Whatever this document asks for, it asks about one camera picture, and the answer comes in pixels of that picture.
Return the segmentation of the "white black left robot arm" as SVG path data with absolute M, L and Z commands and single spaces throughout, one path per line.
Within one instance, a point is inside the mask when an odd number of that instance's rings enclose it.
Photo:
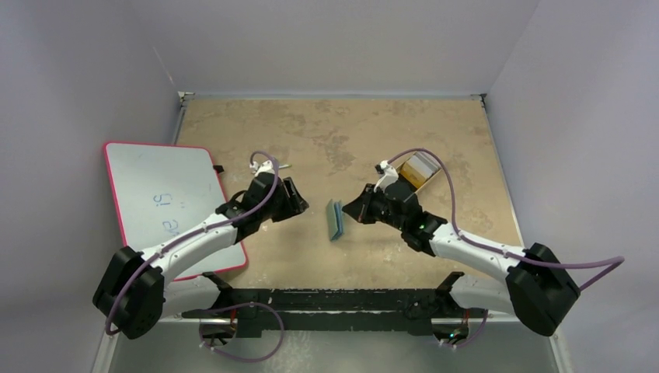
M 265 221 L 287 220 L 308 207 L 292 178 L 260 173 L 247 190 L 173 239 L 142 251 L 117 250 L 92 297 L 106 317 L 106 335 L 143 336 L 165 315 L 165 305 L 174 299 L 166 289 L 182 272 L 256 233 Z

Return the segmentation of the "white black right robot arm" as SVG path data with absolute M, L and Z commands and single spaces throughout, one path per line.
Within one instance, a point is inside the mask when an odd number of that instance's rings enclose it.
M 552 336 L 581 296 L 579 286 L 547 246 L 506 246 L 506 253 L 501 252 L 502 245 L 495 253 L 472 246 L 448 220 L 425 211 L 417 195 L 400 181 L 384 190 L 367 184 L 342 211 L 364 225 L 380 222 L 397 229 L 417 252 L 454 260 L 487 275 L 463 274 L 439 291 L 436 305 L 444 315 L 470 308 L 505 312 L 534 333 Z

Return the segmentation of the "green leather card holder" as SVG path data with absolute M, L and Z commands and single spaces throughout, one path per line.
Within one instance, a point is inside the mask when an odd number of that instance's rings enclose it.
M 328 202 L 326 205 L 326 221 L 329 240 L 335 242 L 344 234 L 343 204 L 340 200 L 330 200 Z

